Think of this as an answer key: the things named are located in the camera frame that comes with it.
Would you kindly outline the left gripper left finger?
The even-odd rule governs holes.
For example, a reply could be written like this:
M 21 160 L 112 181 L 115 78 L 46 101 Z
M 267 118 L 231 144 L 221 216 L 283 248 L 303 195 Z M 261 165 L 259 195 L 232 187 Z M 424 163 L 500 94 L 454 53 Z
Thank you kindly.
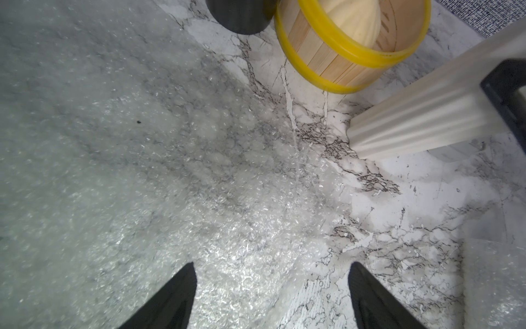
M 195 267 L 193 263 L 187 263 L 120 329 L 187 328 L 196 290 Z

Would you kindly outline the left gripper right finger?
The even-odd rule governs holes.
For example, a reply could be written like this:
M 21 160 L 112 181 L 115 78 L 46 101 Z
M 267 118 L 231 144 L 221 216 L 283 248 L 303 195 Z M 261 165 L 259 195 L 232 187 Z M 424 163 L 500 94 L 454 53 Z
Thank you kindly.
M 348 285 L 359 329 L 425 329 L 361 263 L 351 264 Z

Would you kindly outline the small white ribbed vase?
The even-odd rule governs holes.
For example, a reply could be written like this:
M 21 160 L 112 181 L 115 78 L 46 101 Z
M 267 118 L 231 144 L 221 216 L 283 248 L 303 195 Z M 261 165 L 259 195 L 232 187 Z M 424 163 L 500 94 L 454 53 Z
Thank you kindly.
M 482 82 L 500 65 L 525 59 L 525 19 L 351 120 L 350 148 L 379 160 L 510 131 Z

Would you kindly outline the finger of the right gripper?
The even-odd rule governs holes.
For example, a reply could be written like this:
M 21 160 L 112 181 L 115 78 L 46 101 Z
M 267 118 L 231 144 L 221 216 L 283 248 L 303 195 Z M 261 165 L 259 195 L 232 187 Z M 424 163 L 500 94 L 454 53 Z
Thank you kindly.
M 525 152 L 525 59 L 504 60 L 479 85 Z

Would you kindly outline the clear bubble wrap sheet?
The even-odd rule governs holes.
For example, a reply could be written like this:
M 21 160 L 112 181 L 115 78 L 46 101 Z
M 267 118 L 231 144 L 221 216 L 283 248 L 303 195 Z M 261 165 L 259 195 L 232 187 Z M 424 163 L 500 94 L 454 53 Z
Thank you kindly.
M 1 327 L 346 328 L 331 170 L 152 1 L 1 2 Z
M 525 327 L 525 249 L 467 239 L 462 250 L 465 328 Z

